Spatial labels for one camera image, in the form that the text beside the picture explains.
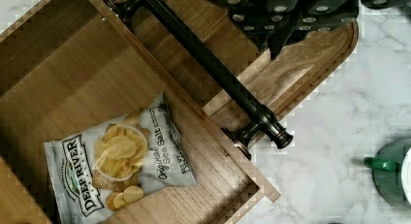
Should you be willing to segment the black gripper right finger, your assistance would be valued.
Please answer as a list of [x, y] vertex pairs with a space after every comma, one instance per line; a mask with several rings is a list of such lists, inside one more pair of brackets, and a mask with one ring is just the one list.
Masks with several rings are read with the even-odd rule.
[[353, 22], [359, 0], [272, 0], [273, 15], [282, 16], [268, 37], [270, 59], [284, 46], [302, 41], [310, 31], [326, 32]]

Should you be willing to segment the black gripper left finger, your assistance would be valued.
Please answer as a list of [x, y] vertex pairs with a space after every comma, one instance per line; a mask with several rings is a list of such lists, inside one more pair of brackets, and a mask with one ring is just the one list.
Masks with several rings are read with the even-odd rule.
[[230, 21], [257, 47], [265, 49], [271, 33], [264, 25], [269, 23], [267, 0], [206, 0], [228, 11]]

